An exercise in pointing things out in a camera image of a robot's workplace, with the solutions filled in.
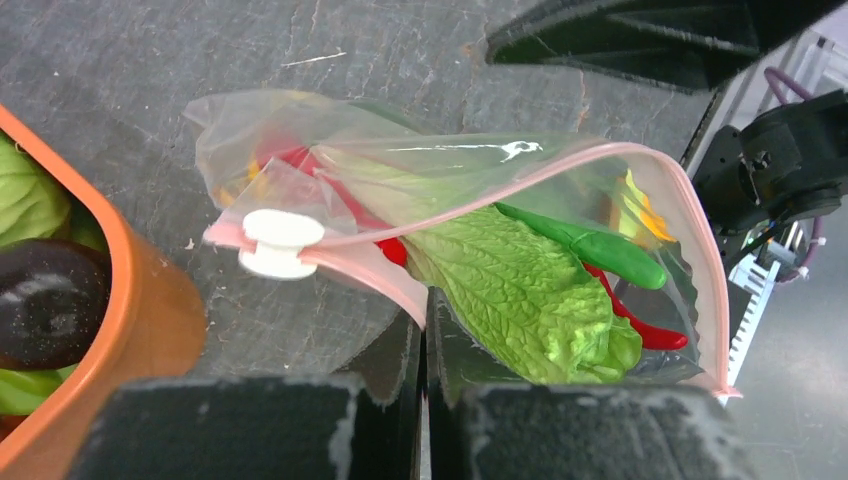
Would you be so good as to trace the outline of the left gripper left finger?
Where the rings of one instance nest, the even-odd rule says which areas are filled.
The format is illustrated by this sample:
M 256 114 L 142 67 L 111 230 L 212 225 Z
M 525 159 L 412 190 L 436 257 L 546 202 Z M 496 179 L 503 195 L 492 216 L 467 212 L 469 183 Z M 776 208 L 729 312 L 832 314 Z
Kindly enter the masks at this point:
M 121 386 L 72 479 L 413 479 L 422 334 L 398 313 L 331 374 Z

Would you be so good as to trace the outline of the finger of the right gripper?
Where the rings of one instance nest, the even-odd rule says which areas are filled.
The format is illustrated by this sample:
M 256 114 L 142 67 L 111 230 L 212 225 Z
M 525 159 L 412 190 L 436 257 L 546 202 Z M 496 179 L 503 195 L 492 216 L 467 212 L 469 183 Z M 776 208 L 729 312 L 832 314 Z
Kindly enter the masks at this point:
M 487 37 L 486 61 L 564 65 L 696 93 L 722 86 L 834 0 L 542 1 Z

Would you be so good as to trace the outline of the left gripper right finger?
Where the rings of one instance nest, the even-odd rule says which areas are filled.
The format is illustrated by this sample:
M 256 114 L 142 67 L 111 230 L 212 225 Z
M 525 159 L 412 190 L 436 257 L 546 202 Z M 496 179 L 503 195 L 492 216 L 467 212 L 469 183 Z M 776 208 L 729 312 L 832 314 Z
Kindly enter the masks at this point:
M 534 386 L 427 300 L 427 397 L 435 479 L 753 479 L 719 402 L 692 386 Z

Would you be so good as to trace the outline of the green napa cabbage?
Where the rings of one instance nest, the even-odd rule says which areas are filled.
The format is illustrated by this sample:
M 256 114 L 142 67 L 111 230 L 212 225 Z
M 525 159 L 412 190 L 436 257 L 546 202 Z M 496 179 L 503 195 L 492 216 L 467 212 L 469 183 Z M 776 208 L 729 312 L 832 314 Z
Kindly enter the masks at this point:
M 429 219 L 495 191 L 531 155 L 421 147 L 320 147 L 320 172 L 338 180 L 401 236 L 406 269 L 440 288 L 462 324 L 510 369 L 534 383 L 615 383 L 643 341 L 617 314 L 602 282 L 562 245 L 487 204 Z

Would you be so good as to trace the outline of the yellow banana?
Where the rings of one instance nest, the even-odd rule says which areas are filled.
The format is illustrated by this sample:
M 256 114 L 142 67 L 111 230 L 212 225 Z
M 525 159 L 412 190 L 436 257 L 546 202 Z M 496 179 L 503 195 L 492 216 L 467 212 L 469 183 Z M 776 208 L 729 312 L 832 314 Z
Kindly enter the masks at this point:
M 647 195 L 636 186 L 630 170 L 617 179 L 616 193 L 610 210 L 611 228 L 646 249 L 677 242 L 665 220 L 653 210 Z

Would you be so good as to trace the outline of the clear zip top bag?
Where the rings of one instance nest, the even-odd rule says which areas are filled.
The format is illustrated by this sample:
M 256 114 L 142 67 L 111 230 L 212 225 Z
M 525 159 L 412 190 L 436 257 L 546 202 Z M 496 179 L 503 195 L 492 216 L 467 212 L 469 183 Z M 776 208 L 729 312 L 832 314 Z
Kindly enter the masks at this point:
M 473 340 L 537 384 L 733 397 L 721 256 L 668 155 L 579 133 L 441 135 L 365 100 L 265 89 L 189 102 L 219 217 L 207 244 L 282 281 L 318 272 Z

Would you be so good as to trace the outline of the green zucchini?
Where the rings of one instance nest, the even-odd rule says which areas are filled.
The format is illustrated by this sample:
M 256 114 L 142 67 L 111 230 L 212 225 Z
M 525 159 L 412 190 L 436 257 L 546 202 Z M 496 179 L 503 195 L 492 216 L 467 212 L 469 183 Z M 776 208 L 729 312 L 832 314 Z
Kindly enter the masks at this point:
M 502 202 L 494 206 L 501 214 L 562 245 L 584 263 L 643 289 L 658 290 L 666 284 L 665 270 L 646 251 L 620 235 L 565 223 Z

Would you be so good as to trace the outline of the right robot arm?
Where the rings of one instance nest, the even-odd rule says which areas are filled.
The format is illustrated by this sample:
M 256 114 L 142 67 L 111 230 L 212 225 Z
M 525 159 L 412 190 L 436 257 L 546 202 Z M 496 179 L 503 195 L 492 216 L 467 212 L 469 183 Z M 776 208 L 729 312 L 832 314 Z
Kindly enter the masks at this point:
M 543 1 L 488 36 L 490 64 L 565 65 L 712 91 L 835 12 L 835 1 Z M 696 189 L 725 234 L 825 215 L 847 192 L 847 95 L 764 112 Z

